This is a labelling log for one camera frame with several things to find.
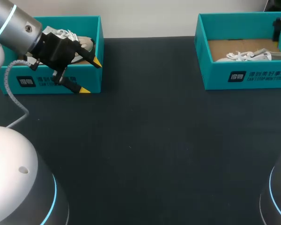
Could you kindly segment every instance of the white sneaker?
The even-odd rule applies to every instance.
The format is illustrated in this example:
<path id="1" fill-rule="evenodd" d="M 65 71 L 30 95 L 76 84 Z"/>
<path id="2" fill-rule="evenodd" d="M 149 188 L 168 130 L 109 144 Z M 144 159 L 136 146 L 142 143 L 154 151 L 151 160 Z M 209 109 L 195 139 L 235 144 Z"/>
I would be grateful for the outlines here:
<path id="1" fill-rule="evenodd" d="M 47 26 L 46 29 L 43 31 L 43 33 L 44 34 L 53 33 L 61 39 L 69 38 L 71 41 L 79 41 L 79 43 L 81 44 L 81 47 L 85 48 L 89 52 L 93 49 L 94 44 L 95 44 L 93 39 L 91 39 L 89 37 L 77 36 L 70 30 L 67 30 L 67 31 L 63 30 L 63 29 L 57 30 L 57 29 Z M 27 61 L 31 64 L 35 64 L 35 62 L 37 61 L 35 58 L 32 57 L 32 54 L 30 54 L 30 53 L 27 53 L 26 56 L 27 56 Z M 83 57 L 80 56 L 78 53 L 76 53 L 75 58 L 72 60 L 72 63 L 77 63 L 77 62 L 81 61 L 82 59 L 83 59 Z"/>
<path id="2" fill-rule="evenodd" d="M 272 61 L 281 60 L 281 52 L 270 52 L 267 49 L 261 49 L 256 52 L 238 52 L 227 54 L 226 58 L 219 59 L 217 62 L 236 62 L 236 61 Z"/>

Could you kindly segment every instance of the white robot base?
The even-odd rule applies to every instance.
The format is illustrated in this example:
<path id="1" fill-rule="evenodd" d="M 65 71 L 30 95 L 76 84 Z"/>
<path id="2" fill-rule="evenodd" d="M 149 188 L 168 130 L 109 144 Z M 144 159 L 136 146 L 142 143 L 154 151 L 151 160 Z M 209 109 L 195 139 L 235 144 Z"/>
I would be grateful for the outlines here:
<path id="1" fill-rule="evenodd" d="M 259 209 L 264 225 L 281 225 L 281 157 L 260 195 Z"/>
<path id="2" fill-rule="evenodd" d="M 0 127 L 0 225 L 67 225 L 67 197 L 35 148 Z"/>

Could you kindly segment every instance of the black table surface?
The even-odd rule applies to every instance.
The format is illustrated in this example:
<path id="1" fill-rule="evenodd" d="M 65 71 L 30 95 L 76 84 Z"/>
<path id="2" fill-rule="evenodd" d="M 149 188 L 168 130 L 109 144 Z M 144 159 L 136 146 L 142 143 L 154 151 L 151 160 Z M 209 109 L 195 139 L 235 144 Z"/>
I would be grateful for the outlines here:
<path id="1" fill-rule="evenodd" d="M 101 94 L 18 99 L 70 225 L 262 225 L 281 89 L 205 91 L 193 37 L 106 39 Z M 21 114 L 0 91 L 0 126 Z"/>

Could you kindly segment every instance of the shoebox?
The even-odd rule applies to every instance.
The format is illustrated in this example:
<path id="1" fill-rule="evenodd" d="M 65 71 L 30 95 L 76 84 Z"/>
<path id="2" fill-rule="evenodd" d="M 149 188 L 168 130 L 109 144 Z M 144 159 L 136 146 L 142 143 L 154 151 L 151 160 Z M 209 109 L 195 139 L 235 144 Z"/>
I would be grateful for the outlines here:
<path id="1" fill-rule="evenodd" d="M 281 60 L 216 62 L 228 53 L 263 48 L 281 52 L 272 41 L 281 12 L 199 14 L 195 48 L 206 90 L 281 88 Z"/>
<path id="2" fill-rule="evenodd" d="M 94 39 L 96 43 L 96 57 L 103 66 L 104 38 L 101 19 L 99 16 L 50 16 L 36 17 L 43 25 L 43 29 L 51 26 L 56 29 L 70 30 L 78 36 Z M 4 48 L 5 62 L 0 70 L 0 88 L 4 88 L 4 72 L 10 62 L 16 60 L 18 55 Z M 26 66 L 15 66 L 9 74 L 9 86 L 14 94 L 71 94 L 72 92 L 52 81 L 53 70 L 40 65 L 36 71 Z M 65 75 L 71 81 L 78 83 L 91 93 L 100 93 L 102 68 L 97 69 L 87 62 L 69 65 Z"/>

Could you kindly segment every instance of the teal shoebox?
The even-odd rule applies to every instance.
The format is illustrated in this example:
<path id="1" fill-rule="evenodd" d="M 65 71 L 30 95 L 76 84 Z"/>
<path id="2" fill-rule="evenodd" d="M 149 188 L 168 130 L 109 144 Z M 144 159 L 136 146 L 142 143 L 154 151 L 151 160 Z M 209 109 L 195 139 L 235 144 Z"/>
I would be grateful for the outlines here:
<path id="1" fill-rule="evenodd" d="M 36 17 L 43 25 L 43 29 L 51 26 L 56 29 L 70 30 L 78 36 L 86 36 L 94 39 L 96 43 L 96 56 L 103 66 L 104 58 L 104 38 L 99 16 L 53 16 L 53 17 Z M 6 94 L 4 88 L 4 72 L 8 64 L 18 58 L 13 51 L 4 48 L 5 62 L 0 70 L 0 88 Z M 9 86 L 14 94 L 70 94 L 69 89 L 55 85 L 51 81 L 53 70 L 45 65 L 40 65 L 36 71 L 32 71 L 26 66 L 15 66 L 9 74 Z M 100 93 L 102 68 L 97 69 L 91 64 L 73 64 L 69 65 L 65 76 L 71 81 L 89 90 L 91 93 Z M 21 87 L 20 81 L 33 82 L 35 87 L 27 85 Z"/>
<path id="2" fill-rule="evenodd" d="M 205 89 L 281 88 L 281 61 L 214 62 L 208 45 L 210 40 L 272 39 L 278 17 L 281 12 L 200 14 L 194 42 Z"/>

